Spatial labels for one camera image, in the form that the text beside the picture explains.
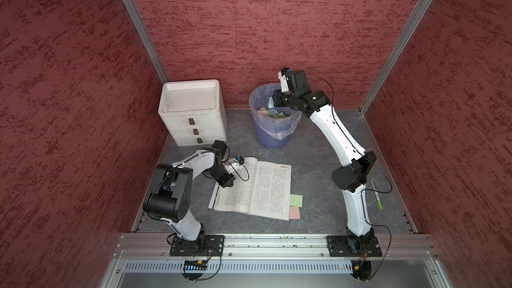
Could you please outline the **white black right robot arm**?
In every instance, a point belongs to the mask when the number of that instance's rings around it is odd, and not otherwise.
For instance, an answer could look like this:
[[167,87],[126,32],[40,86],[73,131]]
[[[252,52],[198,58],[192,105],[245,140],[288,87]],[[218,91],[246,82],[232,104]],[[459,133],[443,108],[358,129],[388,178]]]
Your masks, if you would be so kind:
[[375,238],[363,192],[376,156],[352,137],[339,120],[327,94],[312,90],[304,71],[283,68],[278,78],[281,88],[273,93],[273,105],[289,107],[306,115],[324,134],[339,159],[341,167],[334,170],[331,177],[342,190],[345,202],[346,250],[352,255],[363,255]]

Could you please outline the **white three-drawer cabinet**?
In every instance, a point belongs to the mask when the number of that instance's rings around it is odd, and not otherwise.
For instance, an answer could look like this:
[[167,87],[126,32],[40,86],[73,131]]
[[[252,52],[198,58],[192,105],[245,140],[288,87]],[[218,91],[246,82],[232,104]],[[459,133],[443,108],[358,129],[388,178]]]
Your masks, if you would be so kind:
[[[220,83],[216,79],[176,81],[162,87],[158,114],[180,147],[227,140],[227,119]],[[195,125],[189,124],[193,118]]]

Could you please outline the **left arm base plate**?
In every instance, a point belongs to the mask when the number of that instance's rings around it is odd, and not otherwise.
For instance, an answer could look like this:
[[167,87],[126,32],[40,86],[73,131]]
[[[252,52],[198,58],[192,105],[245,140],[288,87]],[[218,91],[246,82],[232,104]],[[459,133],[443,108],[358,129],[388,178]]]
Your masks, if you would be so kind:
[[177,237],[168,237],[169,255],[172,257],[221,257],[223,254],[225,236],[199,236],[197,241],[186,241]]

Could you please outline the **discarded sticky notes in bin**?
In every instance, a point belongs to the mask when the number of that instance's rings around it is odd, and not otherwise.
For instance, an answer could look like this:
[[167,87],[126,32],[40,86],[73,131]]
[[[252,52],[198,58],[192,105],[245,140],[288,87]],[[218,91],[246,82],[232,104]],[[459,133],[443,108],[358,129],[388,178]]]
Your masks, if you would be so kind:
[[260,107],[257,110],[257,113],[259,115],[262,115],[264,117],[269,117],[272,119],[284,119],[288,117],[288,114],[286,114],[284,108],[266,108],[266,107]]

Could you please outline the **green white pen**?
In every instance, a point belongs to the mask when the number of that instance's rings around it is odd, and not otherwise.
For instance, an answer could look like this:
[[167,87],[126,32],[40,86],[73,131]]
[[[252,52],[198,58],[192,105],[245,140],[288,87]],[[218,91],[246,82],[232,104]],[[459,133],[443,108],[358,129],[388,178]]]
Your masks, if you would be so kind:
[[383,205],[382,205],[382,202],[380,200],[379,192],[377,191],[374,179],[371,180],[371,184],[372,184],[372,188],[373,188],[373,191],[374,191],[374,194],[375,194],[375,198],[376,198],[376,203],[377,203],[378,209],[380,211],[382,211],[383,210]]

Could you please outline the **pink sticky note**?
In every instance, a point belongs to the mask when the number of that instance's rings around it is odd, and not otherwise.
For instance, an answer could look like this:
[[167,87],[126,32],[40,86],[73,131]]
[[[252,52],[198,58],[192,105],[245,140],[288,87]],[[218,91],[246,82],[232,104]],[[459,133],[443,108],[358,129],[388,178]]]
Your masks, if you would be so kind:
[[300,208],[299,207],[290,207],[289,208],[289,220],[300,220]]

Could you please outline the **children's book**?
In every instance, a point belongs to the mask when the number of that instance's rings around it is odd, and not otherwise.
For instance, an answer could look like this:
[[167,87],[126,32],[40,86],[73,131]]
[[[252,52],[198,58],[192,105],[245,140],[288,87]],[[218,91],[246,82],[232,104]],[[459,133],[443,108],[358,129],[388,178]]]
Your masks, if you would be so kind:
[[241,169],[227,169],[236,178],[233,187],[216,185],[208,208],[289,220],[292,166],[260,161],[255,157],[245,157],[244,160]]

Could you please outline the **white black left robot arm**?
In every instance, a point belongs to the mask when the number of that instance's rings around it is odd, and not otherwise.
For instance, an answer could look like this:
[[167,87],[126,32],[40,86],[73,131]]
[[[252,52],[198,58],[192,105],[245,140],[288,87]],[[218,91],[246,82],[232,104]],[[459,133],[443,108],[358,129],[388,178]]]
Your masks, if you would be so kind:
[[215,141],[211,147],[198,149],[182,161],[158,165],[143,200],[143,212],[153,220],[167,223],[193,251],[205,247],[205,231],[189,210],[192,181],[206,171],[217,185],[232,187],[235,176],[224,165],[227,150],[225,142]]

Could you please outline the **aluminium front rail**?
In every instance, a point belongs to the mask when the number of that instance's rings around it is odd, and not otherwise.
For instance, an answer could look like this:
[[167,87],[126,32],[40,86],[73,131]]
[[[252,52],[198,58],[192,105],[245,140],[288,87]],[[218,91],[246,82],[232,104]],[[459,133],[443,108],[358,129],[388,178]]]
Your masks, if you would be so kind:
[[[435,251],[429,235],[378,233],[377,250],[365,254],[366,260],[435,261]],[[346,249],[336,249],[333,240],[325,234],[265,234],[227,233],[221,243],[213,242],[197,257],[214,257],[222,253],[222,260],[231,259],[304,259],[330,258],[357,260],[360,255],[349,255]],[[114,250],[114,259],[185,259],[194,254],[185,250],[173,236],[166,233],[124,233]]]

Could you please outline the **green sticky note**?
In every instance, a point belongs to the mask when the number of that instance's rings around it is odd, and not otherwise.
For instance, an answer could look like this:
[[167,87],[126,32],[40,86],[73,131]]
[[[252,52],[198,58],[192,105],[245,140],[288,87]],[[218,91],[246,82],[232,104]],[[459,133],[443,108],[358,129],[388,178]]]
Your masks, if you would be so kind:
[[303,196],[291,194],[289,197],[289,206],[290,207],[302,207],[303,206]]

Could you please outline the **blue trash bin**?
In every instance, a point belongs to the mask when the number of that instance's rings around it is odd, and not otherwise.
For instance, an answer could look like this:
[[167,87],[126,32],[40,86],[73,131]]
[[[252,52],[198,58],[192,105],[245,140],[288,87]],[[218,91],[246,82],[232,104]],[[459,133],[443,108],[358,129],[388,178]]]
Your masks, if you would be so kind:
[[255,136],[267,149],[287,144],[302,118],[300,111],[273,104],[273,94],[280,89],[279,83],[267,83],[254,89],[249,96]]

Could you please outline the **clear plastic bin liner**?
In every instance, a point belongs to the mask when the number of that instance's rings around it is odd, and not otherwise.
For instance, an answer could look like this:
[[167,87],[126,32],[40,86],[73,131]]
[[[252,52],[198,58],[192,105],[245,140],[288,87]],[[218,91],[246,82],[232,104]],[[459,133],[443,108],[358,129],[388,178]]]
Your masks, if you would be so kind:
[[255,88],[249,96],[249,107],[256,127],[277,140],[291,137],[302,118],[300,111],[292,110],[289,107],[283,107],[288,114],[288,117],[284,119],[272,119],[257,113],[260,107],[270,108],[269,100],[273,97],[274,91],[280,88],[279,83],[263,84]]

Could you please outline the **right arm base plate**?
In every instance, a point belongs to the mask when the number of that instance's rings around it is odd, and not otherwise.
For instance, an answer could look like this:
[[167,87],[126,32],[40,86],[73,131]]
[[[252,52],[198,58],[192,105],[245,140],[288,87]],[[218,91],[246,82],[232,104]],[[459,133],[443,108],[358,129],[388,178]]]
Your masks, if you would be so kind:
[[354,236],[327,236],[327,248],[331,257],[382,257],[383,252],[376,237],[369,239]]

